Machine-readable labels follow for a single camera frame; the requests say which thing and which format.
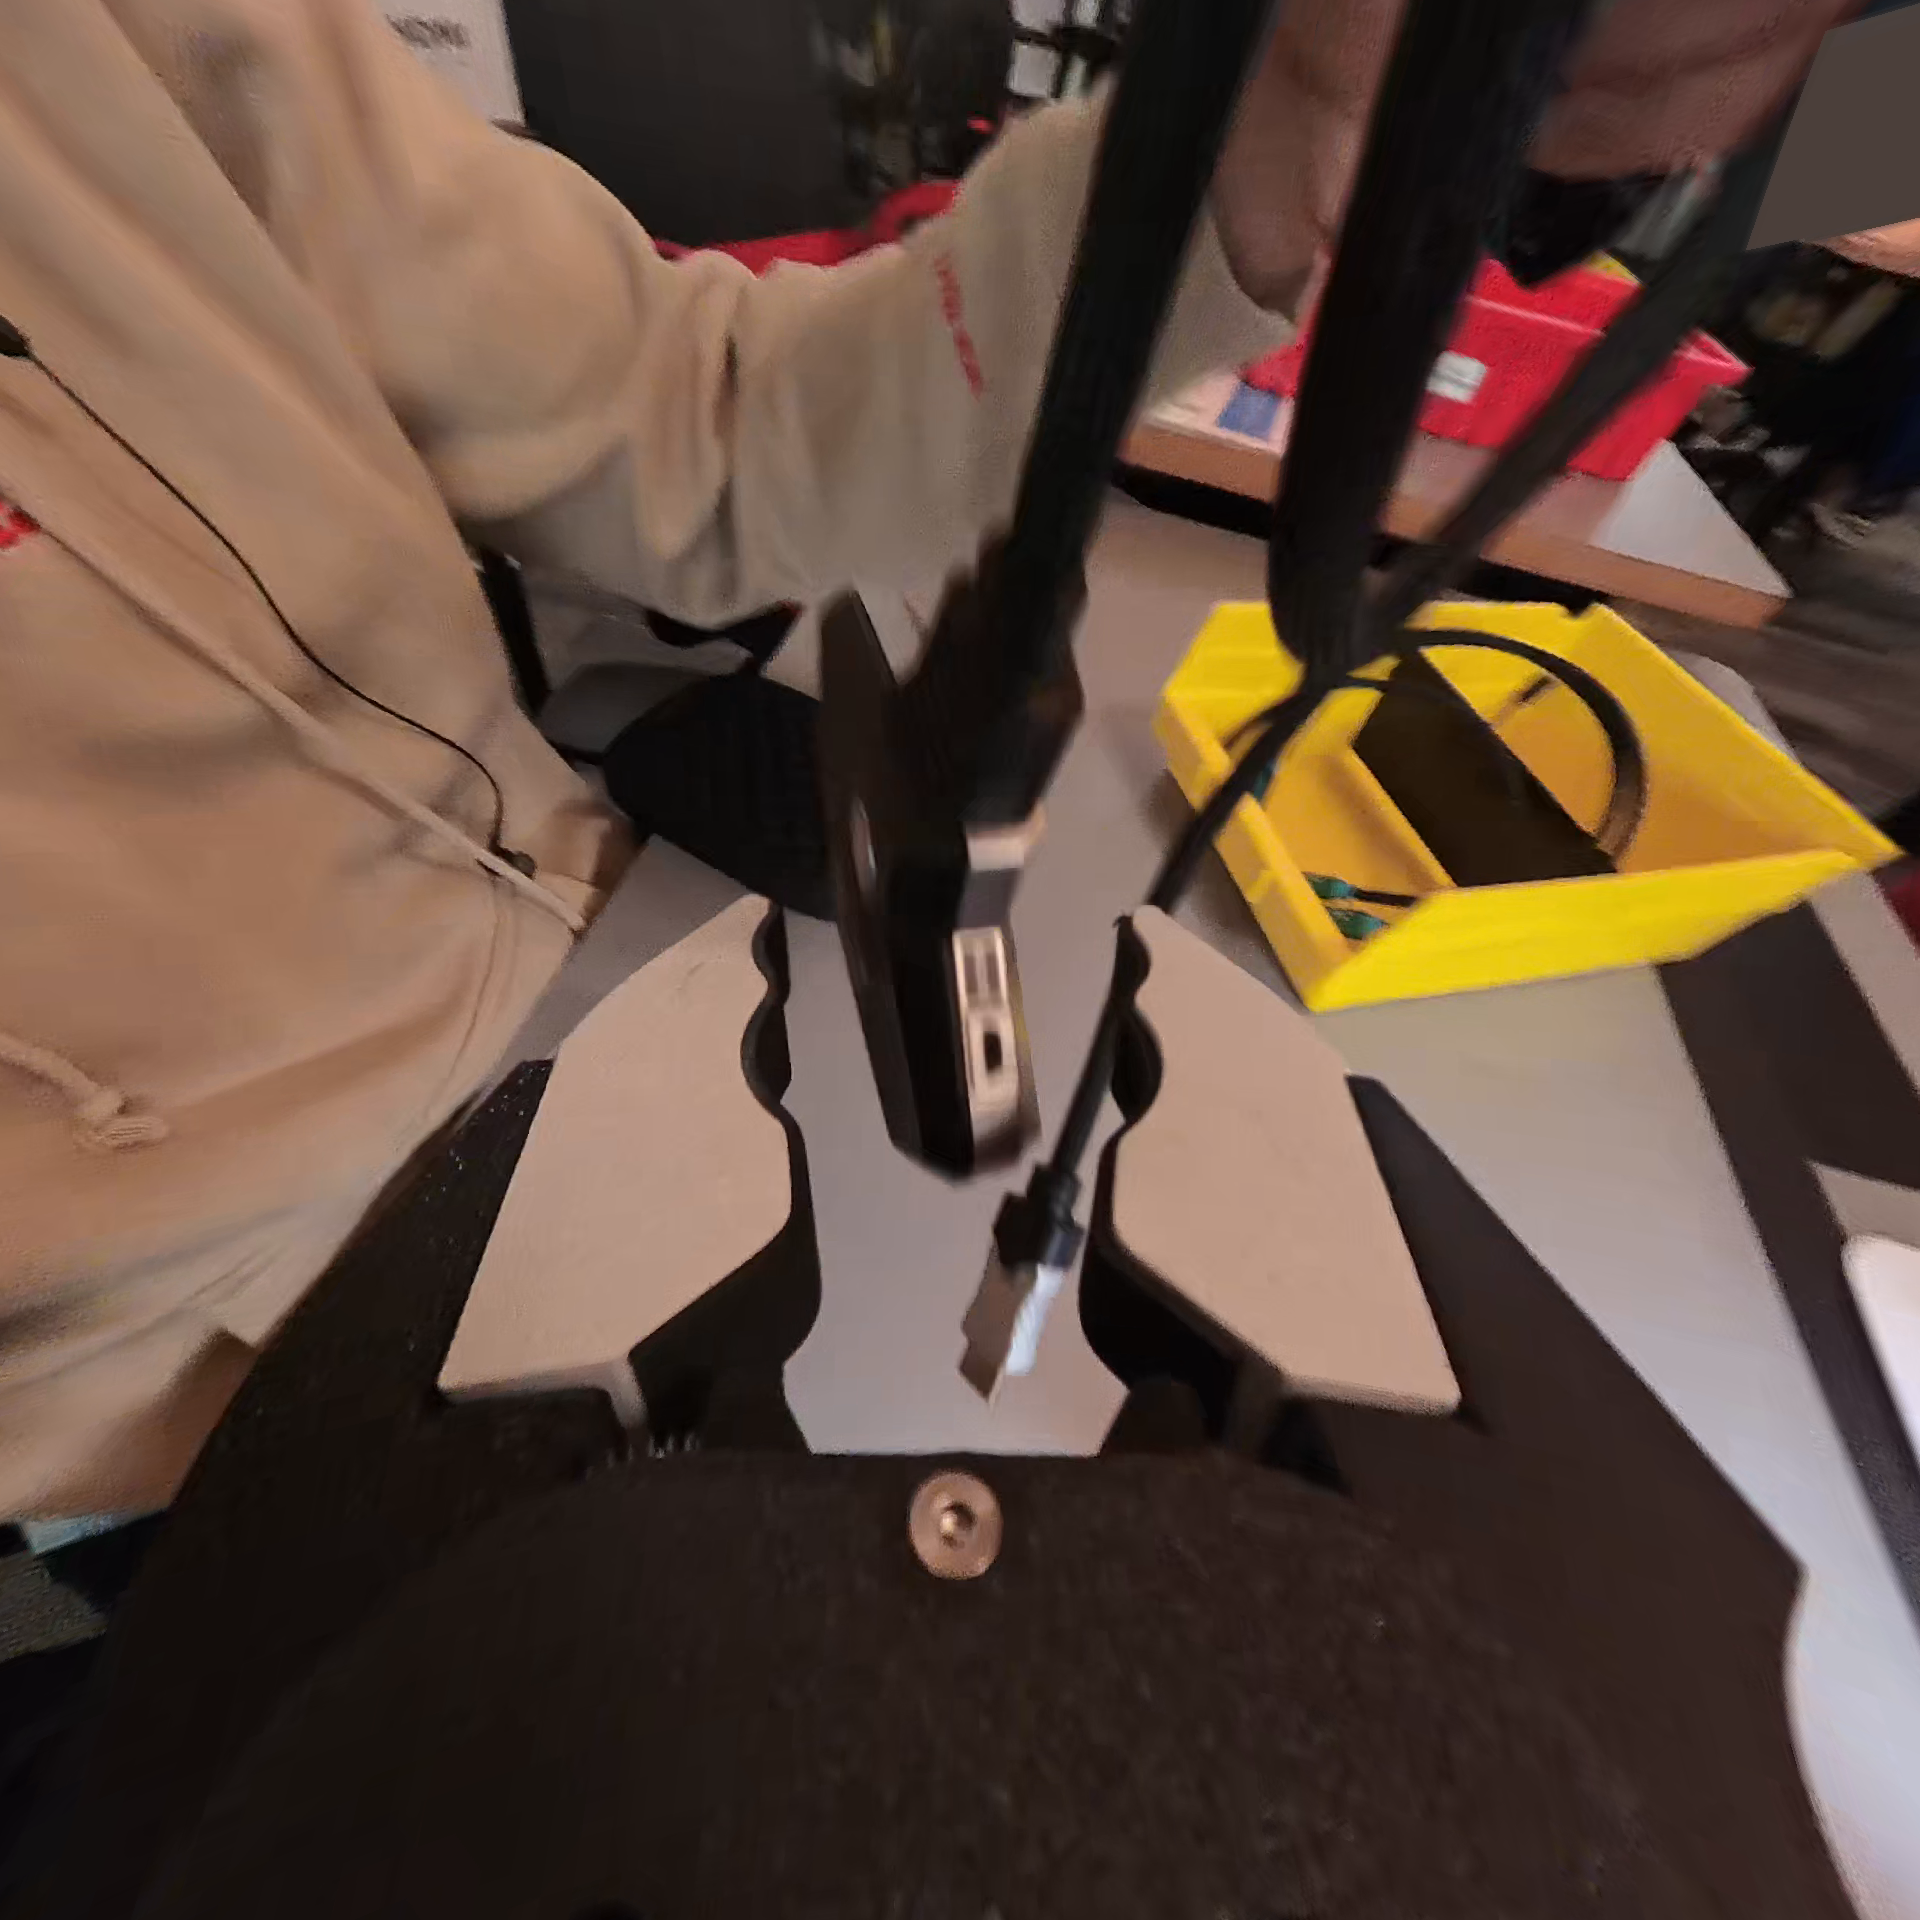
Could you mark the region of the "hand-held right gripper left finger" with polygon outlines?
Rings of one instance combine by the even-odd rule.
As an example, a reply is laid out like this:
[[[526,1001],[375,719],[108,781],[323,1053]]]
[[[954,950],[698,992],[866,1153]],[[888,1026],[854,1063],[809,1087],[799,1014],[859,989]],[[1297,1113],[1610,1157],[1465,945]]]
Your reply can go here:
[[[824,1303],[788,994],[783,909],[740,897],[559,1044],[444,1399],[591,1389],[669,1444],[717,1387],[783,1395]]]

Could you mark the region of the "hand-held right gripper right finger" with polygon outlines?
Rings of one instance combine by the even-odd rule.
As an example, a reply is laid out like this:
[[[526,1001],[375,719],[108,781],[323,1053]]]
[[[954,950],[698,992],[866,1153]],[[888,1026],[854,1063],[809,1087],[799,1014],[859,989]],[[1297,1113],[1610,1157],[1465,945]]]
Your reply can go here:
[[[1120,927],[1115,1128],[1077,1327],[1125,1413],[1217,1447],[1442,1434],[1462,1395],[1335,1049],[1186,923]]]

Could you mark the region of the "black silver hdmi hub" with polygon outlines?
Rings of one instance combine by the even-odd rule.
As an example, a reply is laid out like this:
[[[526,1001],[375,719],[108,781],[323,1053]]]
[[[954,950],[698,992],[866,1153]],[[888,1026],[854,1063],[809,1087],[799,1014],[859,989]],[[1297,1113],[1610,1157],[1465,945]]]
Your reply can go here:
[[[819,619],[819,785],[846,974],[893,1149],[949,1182],[1014,1165],[1037,1134],[1013,897],[1021,852],[935,792],[866,599]]]

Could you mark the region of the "yellow plastic bin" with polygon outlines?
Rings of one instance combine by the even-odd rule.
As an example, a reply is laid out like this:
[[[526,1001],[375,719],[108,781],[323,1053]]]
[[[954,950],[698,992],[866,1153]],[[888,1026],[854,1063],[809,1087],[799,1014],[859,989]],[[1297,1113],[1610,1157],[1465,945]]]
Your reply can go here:
[[[1612,876],[1453,888],[1355,756],[1378,699],[1331,691],[1216,835],[1308,1012],[1685,963],[1893,858],[1880,828],[1615,609],[1437,599],[1413,631],[1583,828],[1605,816],[1610,747],[1551,665],[1603,684],[1641,747],[1639,826]]]

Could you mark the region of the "person's left forearm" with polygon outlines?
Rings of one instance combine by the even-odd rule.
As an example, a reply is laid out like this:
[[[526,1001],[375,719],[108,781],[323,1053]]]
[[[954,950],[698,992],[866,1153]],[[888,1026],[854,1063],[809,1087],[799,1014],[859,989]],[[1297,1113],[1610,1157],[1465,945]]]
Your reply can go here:
[[[1109,91],[1021,114],[943,215],[835,267],[667,257],[608,201],[584,395],[495,437],[462,514],[691,626],[970,562],[1014,519]]]

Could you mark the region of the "long ribbed red bin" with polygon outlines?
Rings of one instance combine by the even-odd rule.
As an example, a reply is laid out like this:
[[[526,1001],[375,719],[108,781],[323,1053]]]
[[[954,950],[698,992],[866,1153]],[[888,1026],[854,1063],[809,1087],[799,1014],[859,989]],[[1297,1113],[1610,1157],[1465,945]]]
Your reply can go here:
[[[1484,257],[1455,310],[1445,350],[1427,373],[1416,433],[1499,450],[1542,410],[1635,294],[1639,277],[1610,254],[1567,267],[1538,288],[1523,288]],[[1569,454],[1567,469],[1599,482],[1632,481],[1706,390],[1734,390],[1747,375],[1750,366],[1740,355],[1693,329]]]

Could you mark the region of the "wood-edged grey table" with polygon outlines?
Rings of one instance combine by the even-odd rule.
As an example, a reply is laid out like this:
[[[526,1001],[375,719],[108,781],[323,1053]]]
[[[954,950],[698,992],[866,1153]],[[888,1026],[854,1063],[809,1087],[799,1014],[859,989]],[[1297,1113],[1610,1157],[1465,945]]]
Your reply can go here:
[[[1265,505],[1280,485],[1290,428],[1290,397],[1254,397],[1243,382],[1209,375],[1150,410],[1120,463]],[[1484,539],[1479,558],[1745,631],[1765,626],[1792,596],[1672,445],[1660,445],[1622,482],[1583,472],[1551,481]]]

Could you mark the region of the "black textured pad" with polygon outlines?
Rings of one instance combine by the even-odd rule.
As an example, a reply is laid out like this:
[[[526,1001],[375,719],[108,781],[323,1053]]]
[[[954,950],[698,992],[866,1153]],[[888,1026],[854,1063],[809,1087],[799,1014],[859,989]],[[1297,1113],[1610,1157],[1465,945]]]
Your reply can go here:
[[[596,771],[640,835],[831,923],[819,699],[743,671],[698,679],[634,719]]]

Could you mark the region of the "black bin divider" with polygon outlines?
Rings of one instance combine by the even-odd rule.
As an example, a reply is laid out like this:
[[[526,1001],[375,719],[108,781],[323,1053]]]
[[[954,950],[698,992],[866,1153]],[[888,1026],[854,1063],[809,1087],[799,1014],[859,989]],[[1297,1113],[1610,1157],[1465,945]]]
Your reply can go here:
[[[1378,781],[1453,888],[1599,878],[1594,842],[1479,711],[1425,659],[1401,659],[1355,730]]]

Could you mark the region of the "person in beige hoodie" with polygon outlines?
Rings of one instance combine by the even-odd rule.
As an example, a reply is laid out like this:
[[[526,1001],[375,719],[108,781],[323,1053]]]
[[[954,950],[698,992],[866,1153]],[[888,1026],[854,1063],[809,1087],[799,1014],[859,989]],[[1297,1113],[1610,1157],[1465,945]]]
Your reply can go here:
[[[2,315],[535,858],[2,362],[7,1523],[171,1502],[620,870],[462,514],[600,362],[608,201],[372,2],[2,2]]]

